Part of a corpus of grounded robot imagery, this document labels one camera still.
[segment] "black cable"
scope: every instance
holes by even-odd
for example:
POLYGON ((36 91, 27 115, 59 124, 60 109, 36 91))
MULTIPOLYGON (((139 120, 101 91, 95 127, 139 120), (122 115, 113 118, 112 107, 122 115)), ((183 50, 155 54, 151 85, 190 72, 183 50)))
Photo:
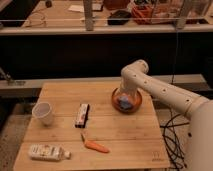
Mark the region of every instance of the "black cable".
POLYGON ((175 72, 176 72, 177 57, 178 57, 178 50, 179 50, 179 33, 178 33, 177 28, 175 28, 175 32, 176 32, 176 46, 175 46, 175 55, 174 55, 174 58, 173 58, 173 65, 172 65, 171 84, 174 84, 174 77, 175 77, 175 72))
POLYGON ((184 152, 182 151, 182 149, 180 147, 180 142, 179 142, 178 136, 174 130, 175 124, 173 122, 174 119, 176 119, 179 116, 181 116, 181 114, 172 116, 172 113, 171 113, 171 119, 169 121, 167 121, 167 123, 165 125, 163 125, 163 126, 161 125, 161 128, 163 128, 163 138, 165 141, 167 153, 168 153, 168 156, 169 156, 169 159, 170 159, 172 165, 174 166, 174 167, 171 167, 170 169, 176 169, 177 171, 184 168, 184 152), (174 138, 171 138, 166 135, 167 130, 170 131, 171 133, 173 133, 174 138), (173 144, 174 148, 172 148, 169 145, 168 140, 170 141, 170 143, 173 144), (176 161, 177 159, 180 159, 183 164, 178 163, 176 161))

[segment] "orange carrot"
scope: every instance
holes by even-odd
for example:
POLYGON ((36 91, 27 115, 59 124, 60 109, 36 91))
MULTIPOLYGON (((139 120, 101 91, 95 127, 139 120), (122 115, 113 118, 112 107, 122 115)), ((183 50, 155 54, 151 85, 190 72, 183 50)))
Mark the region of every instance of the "orange carrot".
POLYGON ((100 144, 97 144, 94 141, 86 140, 83 134, 81 134, 81 137, 82 137, 82 140, 84 142, 84 146, 86 148, 93 149, 93 150, 96 150, 96 151, 99 151, 99 152, 102 152, 102 153, 109 153, 109 149, 107 149, 106 147, 104 147, 100 144))

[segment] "tiled floor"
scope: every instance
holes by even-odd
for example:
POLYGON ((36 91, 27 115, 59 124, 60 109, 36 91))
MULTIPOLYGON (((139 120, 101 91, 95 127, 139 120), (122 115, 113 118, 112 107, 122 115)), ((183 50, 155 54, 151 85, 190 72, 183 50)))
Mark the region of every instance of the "tiled floor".
MULTIPOLYGON (((29 124, 30 114, 21 114, 20 106, 11 114, 0 134, 0 171, 12 171, 16 155, 29 124)), ((168 109, 157 109, 160 125, 164 125, 170 119, 168 109)), ((178 117, 174 123, 188 122, 183 116, 178 117)), ((177 127, 176 131, 180 138, 181 146, 185 147, 188 125, 177 127)))

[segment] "orange object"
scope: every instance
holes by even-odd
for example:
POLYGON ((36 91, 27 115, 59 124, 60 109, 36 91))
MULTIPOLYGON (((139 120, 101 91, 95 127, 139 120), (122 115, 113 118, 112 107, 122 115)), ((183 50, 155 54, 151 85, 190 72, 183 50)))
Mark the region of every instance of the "orange object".
POLYGON ((108 10, 117 10, 126 8, 130 0, 104 0, 104 6, 108 10))
POLYGON ((82 141, 84 142, 84 146, 86 148, 89 148, 89 149, 92 149, 92 150, 96 150, 96 151, 99 151, 99 152, 102 152, 102 153, 109 153, 109 149, 100 145, 100 144, 97 144, 96 142, 94 141, 91 141, 91 140, 87 140, 85 139, 83 133, 81 133, 81 138, 82 138, 82 141))
POLYGON ((113 92, 112 92, 112 96, 111 96, 111 102, 112 105, 115 109, 123 112, 123 113, 133 113, 135 111, 137 111, 142 103, 142 96, 141 93, 139 91, 137 91, 137 93, 135 94, 135 97, 131 97, 129 94, 126 93, 121 93, 119 91, 118 88, 116 88, 113 92), (121 97, 125 97, 127 99, 127 102, 131 105, 130 108, 123 108, 122 105, 120 104, 120 98, 121 97))
POLYGON ((133 20, 137 24, 150 24, 152 17, 152 10, 153 9, 149 5, 143 7, 134 6, 131 11, 133 20))

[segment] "cable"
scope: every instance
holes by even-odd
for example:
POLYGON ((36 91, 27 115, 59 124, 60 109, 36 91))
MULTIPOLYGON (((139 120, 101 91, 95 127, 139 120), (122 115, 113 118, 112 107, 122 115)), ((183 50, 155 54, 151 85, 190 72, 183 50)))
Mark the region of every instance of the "cable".
POLYGON ((174 124, 174 119, 181 116, 181 114, 177 114, 173 116, 173 112, 170 109, 171 119, 167 121, 165 125, 161 125, 160 127, 163 128, 163 138, 166 145, 166 150, 169 156, 169 159, 173 165, 173 167, 170 167, 172 170, 180 171, 180 169, 184 168, 184 152, 180 147, 180 141, 176 134, 175 127, 176 126, 182 126, 189 124, 188 122, 183 124, 174 124), (173 137, 170 137, 167 135, 167 131, 172 133, 173 137))
POLYGON ((45 20, 45 15, 43 12, 40 12, 41 10, 37 10, 37 11, 34 11, 31 13, 31 15, 28 17, 29 18, 29 25, 26 26, 26 27, 35 27, 35 26, 40 26, 40 25, 46 25, 46 20, 45 20), (40 18, 36 18, 36 19, 31 19, 32 15, 34 14, 39 14, 41 17, 40 18), (38 24, 32 24, 33 21, 42 21, 41 23, 38 23, 38 24))
POLYGON ((175 55, 173 58, 173 65, 172 65, 172 80, 171 84, 174 84, 174 77, 175 77, 175 72, 176 72, 176 65, 177 65, 177 57, 178 57, 178 50, 179 50, 179 33, 178 29, 175 28, 176 31, 176 46, 175 46, 175 55))

